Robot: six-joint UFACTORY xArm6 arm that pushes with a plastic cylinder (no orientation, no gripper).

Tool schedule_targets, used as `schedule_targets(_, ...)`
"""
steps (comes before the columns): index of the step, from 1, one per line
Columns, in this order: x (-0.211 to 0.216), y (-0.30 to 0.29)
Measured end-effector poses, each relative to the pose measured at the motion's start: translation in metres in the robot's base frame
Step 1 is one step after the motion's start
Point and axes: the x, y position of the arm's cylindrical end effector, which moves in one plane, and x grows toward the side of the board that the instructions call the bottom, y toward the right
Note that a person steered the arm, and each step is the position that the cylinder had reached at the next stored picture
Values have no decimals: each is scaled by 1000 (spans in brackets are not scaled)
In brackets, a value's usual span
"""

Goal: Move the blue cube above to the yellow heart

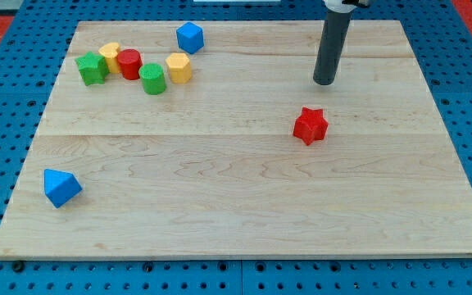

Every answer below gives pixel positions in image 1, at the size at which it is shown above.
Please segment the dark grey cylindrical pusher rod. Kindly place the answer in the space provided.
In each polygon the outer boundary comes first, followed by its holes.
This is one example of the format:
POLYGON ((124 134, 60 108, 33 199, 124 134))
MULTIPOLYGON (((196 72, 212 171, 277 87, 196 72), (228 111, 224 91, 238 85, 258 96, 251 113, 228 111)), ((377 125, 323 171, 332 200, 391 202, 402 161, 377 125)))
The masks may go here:
POLYGON ((352 13, 328 11, 322 29, 313 80, 319 85, 334 82, 352 13))

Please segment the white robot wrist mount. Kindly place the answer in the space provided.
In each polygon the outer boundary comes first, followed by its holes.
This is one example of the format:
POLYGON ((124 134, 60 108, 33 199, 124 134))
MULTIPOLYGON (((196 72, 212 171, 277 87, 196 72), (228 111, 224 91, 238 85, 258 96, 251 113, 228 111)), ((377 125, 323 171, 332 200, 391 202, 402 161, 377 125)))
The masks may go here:
POLYGON ((323 0, 324 5, 337 13, 350 13, 356 8, 367 8, 370 0, 323 0))

